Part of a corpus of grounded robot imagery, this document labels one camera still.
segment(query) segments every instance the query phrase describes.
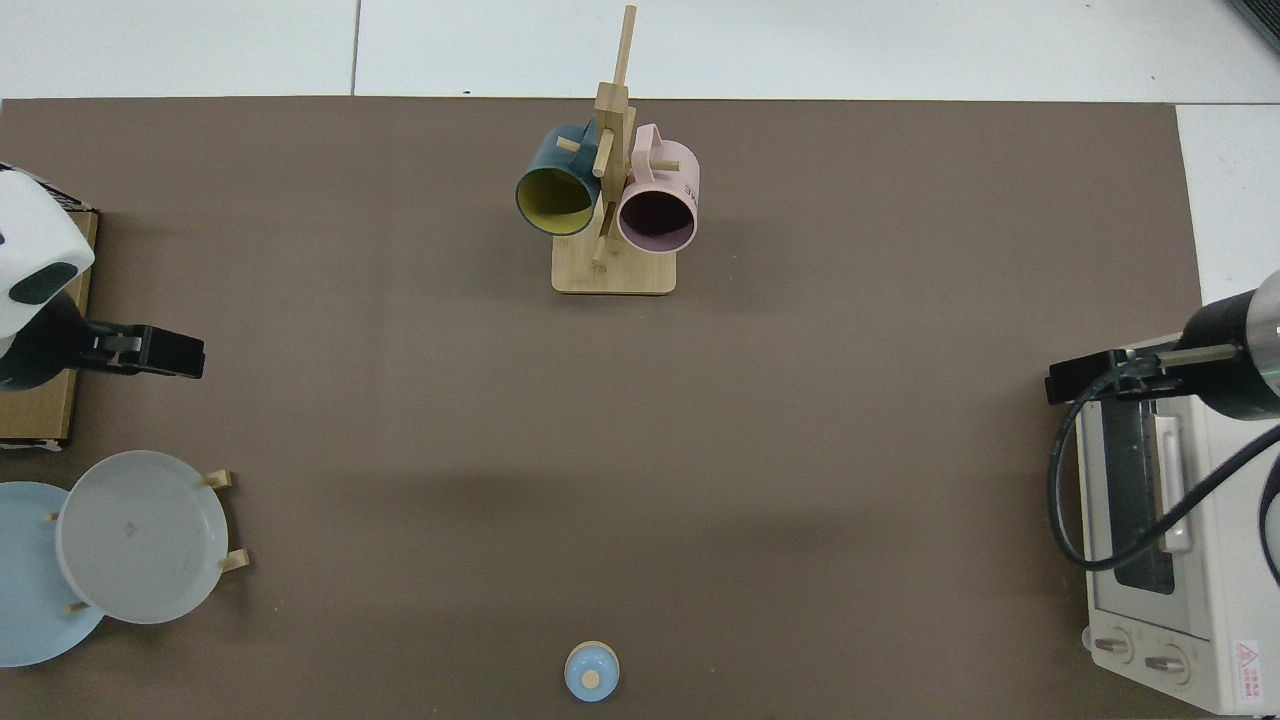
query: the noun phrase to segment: oven door handle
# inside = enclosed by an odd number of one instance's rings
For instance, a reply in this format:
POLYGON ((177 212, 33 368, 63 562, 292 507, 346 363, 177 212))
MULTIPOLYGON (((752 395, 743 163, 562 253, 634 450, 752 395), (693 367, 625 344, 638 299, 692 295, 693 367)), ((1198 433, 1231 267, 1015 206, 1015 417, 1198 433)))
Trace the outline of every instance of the oven door handle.
MULTIPOLYGON (((1151 419, 1156 434, 1156 466, 1160 473, 1160 482, 1156 483, 1156 512, 1162 518, 1187 495, 1187 475, 1183 471, 1183 423, 1176 415, 1152 415, 1151 419)), ((1187 518, 1165 533, 1160 548, 1165 552, 1190 551, 1192 533, 1187 518)))

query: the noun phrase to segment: oven door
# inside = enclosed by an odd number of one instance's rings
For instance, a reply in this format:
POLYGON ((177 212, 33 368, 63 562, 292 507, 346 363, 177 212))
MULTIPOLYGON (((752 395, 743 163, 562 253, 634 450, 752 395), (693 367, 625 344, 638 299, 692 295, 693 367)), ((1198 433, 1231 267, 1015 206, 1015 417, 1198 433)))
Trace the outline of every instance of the oven door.
MULTIPOLYGON (((1194 398, 1091 402, 1076 429, 1089 557, 1128 546, 1208 470, 1203 407, 1194 398)), ((1211 639, 1198 516, 1199 509, 1158 547, 1097 573, 1094 606, 1211 639)))

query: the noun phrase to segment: warning label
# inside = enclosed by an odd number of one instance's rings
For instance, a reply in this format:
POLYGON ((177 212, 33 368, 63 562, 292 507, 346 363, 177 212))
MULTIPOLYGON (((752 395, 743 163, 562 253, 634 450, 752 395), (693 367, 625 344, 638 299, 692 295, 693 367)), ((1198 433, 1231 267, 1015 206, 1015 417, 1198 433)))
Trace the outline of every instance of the warning label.
POLYGON ((1236 641, 1235 643, 1235 687, 1240 702, 1262 701, 1262 659, 1258 657, 1257 641, 1236 641))

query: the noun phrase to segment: pink mug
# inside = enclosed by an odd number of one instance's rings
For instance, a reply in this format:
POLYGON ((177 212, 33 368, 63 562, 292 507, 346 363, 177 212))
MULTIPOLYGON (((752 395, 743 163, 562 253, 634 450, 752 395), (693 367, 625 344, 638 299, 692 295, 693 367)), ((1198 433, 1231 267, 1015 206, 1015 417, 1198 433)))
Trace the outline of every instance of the pink mug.
POLYGON ((698 232, 698 158, 663 140, 658 126, 636 128, 631 178, 618 201, 618 232, 645 252, 675 252, 698 232))

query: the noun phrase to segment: brown table mat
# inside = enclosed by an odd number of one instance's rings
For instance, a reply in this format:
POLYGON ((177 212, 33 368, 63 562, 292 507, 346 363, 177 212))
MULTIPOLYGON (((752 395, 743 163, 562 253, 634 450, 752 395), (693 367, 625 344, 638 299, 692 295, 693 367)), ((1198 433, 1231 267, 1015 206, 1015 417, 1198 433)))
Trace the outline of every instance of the brown table mat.
POLYGON ((102 210, 93 316, 209 361, 83 377, 0 478, 229 468, 255 565, 0 716, 1197 714, 1080 648, 1042 478, 1046 365, 1199 305, 1172 108, 636 105, 703 167, 664 299, 557 295, 515 209, 586 101, 6 101, 0 156, 102 210))

